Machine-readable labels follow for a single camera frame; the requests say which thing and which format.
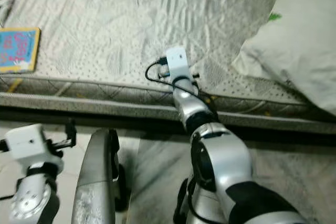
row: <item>marble floor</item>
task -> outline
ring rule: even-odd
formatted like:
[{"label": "marble floor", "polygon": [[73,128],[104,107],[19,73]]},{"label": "marble floor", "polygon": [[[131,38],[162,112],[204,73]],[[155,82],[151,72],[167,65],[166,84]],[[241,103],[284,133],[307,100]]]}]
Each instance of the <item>marble floor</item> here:
[{"label": "marble floor", "polygon": [[[0,121],[0,138],[8,130],[27,123]],[[64,138],[62,125],[45,125],[46,135]],[[81,162],[90,135],[98,128],[78,126],[78,144],[65,149],[65,169],[58,176],[61,206],[54,224],[71,223],[72,203]],[[117,213],[117,224],[167,224],[177,192],[190,171],[190,147],[186,136],[151,134],[119,129],[119,160],[124,165],[130,206]],[[334,224],[336,219],[336,147],[286,145],[248,141],[254,161],[254,177],[282,194],[311,224]],[[0,197],[14,193],[20,166],[10,153],[0,153]],[[0,201],[0,223],[8,224],[10,200]]]}]

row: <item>colorful book cover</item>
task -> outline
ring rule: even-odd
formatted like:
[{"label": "colorful book cover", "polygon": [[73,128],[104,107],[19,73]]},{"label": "colorful book cover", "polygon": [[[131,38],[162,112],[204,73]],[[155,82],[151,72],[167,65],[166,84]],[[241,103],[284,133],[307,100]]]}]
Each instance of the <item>colorful book cover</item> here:
[{"label": "colorful book cover", "polygon": [[32,72],[35,68],[40,29],[0,29],[0,73]]}]

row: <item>pillow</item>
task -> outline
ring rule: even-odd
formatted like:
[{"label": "pillow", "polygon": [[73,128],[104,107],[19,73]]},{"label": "pillow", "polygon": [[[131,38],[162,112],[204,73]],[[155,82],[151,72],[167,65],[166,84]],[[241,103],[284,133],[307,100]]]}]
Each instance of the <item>pillow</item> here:
[{"label": "pillow", "polygon": [[289,85],[336,115],[336,0],[276,0],[233,66]]}]

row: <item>black cable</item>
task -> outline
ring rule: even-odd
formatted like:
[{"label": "black cable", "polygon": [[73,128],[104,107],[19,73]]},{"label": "black cable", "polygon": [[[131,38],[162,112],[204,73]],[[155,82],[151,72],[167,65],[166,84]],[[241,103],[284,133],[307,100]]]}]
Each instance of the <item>black cable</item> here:
[{"label": "black cable", "polygon": [[[148,72],[149,72],[149,70],[151,69],[151,67],[153,67],[153,66],[155,66],[155,65],[157,65],[157,64],[164,65],[164,64],[166,64],[166,63],[167,63],[167,59],[166,59],[166,57],[163,57],[163,58],[160,58],[159,60],[153,62],[152,64],[150,64],[150,65],[147,67],[146,72],[145,72],[145,77],[146,77],[146,79],[149,80],[149,81],[153,81],[153,82],[157,82],[157,83],[165,84],[165,85],[171,86],[171,87],[173,87],[173,88],[180,89],[180,90],[182,90],[182,91],[184,91],[184,92],[186,92],[186,93],[191,94],[193,97],[196,97],[196,98],[199,99],[200,101],[204,102],[204,103],[208,106],[208,108],[210,109],[210,111],[213,112],[213,113],[215,114],[215,116],[218,118],[216,109],[211,108],[211,107],[209,106],[209,104],[207,104],[207,103],[206,103],[206,102],[205,102],[199,95],[194,94],[192,91],[189,91],[188,89],[184,89],[184,88],[182,88],[182,87],[180,87],[180,86],[178,86],[178,85],[174,85],[174,84],[171,84],[171,83],[169,83],[169,82],[161,81],[161,80],[158,80],[158,79],[153,79],[153,78],[151,78],[151,77],[148,76]],[[198,89],[198,92],[199,92],[199,93],[202,93],[202,94],[204,94],[204,95],[206,95],[206,96],[208,96],[208,98],[210,99],[212,105],[214,105],[213,100],[212,100],[212,98],[211,98],[211,95],[209,95],[209,94],[207,94],[207,93],[205,93],[205,92],[202,92],[200,89]]]},{"label": "black cable", "polygon": [[[195,179],[192,178],[191,181],[190,181],[190,184],[191,183],[195,183]],[[214,221],[214,220],[208,220],[208,219],[205,219],[203,218],[202,216],[198,215],[198,213],[196,213],[194,207],[193,207],[193,201],[192,201],[192,192],[191,190],[188,190],[188,206],[189,206],[189,210],[190,212],[199,220],[201,220],[202,222],[204,223],[207,223],[207,224],[222,224],[220,222],[217,222],[217,221]]]},{"label": "black cable", "polygon": [[13,198],[13,197],[14,197],[14,195],[8,195],[8,196],[0,197],[0,201],[1,201],[1,200],[11,199],[11,198]]}]

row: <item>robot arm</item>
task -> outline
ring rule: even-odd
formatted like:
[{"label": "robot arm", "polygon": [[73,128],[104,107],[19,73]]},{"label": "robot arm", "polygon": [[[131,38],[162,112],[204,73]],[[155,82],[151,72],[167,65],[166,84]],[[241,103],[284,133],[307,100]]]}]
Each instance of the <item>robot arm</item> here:
[{"label": "robot arm", "polygon": [[67,139],[53,144],[44,136],[42,126],[34,124],[13,129],[1,142],[4,151],[22,166],[26,176],[17,182],[9,221],[12,224],[51,224],[59,209],[56,177],[63,170],[62,151],[76,144],[73,122],[66,125]]},{"label": "robot arm", "polygon": [[[192,92],[193,78],[184,48],[169,49],[166,57],[173,85]],[[253,181],[248,148],[219,123],[201,99],[179,88],[174,88],[173,98],[181,121],[191,135],[193,179],[201,189],[216,195],[229,224],[306,223],[280,195]]]}]

